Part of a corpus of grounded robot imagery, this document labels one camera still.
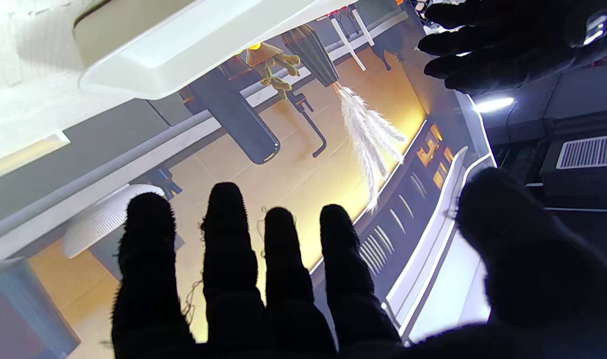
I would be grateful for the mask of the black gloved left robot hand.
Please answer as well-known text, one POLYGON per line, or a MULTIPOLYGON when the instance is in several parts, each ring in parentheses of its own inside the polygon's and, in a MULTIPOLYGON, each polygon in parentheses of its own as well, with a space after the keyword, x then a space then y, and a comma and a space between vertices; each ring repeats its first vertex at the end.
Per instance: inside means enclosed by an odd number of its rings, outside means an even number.
POLYGON ((607 0, 466 0, 434 3, 444 28, 418 50, 424 73, 466 95, 521 88, 607 56, 607 0))

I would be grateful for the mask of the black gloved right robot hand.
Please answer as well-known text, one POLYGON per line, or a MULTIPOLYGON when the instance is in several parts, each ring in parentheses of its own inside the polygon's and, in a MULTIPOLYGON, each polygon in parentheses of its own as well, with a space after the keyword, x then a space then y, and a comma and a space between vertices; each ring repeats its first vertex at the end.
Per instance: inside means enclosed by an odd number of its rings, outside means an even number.
POLYGON ((360 239, 342 206, 321 210, 326 301, 315 306, 292 214, 265 216, 265 300, 257 288, 242 194, 219 182, 201 225, 208 339, 197 343, 176 281, 168 201, 130 200, 112 311, 117 359, 607 359, 607 260, 507 172, 485 168, 461 191, 455 222, 485 264, 487 323, 405 347, 376 297, 360 239))

